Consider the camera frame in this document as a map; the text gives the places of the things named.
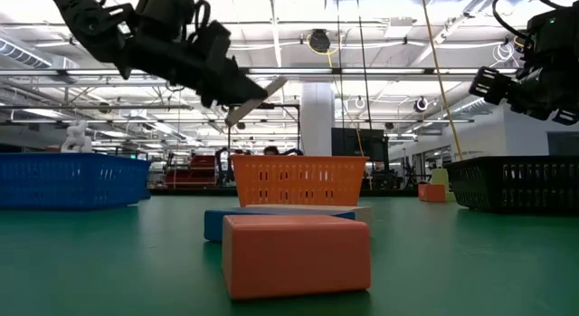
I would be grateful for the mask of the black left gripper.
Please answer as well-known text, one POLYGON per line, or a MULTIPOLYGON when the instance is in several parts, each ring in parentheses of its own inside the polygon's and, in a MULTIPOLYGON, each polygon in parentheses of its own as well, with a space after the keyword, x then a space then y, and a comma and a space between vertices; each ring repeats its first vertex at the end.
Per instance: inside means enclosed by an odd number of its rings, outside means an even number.
POLYGON ((205 107, 266 99, 268 92, 245 75, 234 57, 226 56, 227 49, 222 36, 176 43, 143 35, 128 46, 128 66, 195 91, 205 107))

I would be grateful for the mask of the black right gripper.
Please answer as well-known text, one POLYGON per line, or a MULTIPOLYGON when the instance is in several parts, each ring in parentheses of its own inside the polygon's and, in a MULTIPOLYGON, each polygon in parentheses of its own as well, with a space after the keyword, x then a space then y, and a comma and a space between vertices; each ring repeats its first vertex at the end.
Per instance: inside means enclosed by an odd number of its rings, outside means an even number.
MULTIPOLYGON (((499 105, 508 96, 511 78, 489 67, 480 67, 469 94, 499 105)), ((537 120, 572 126, 578 122, 578 70, 566 67, 536 67, 517 73, 508 103, 517 113, 537 120)))

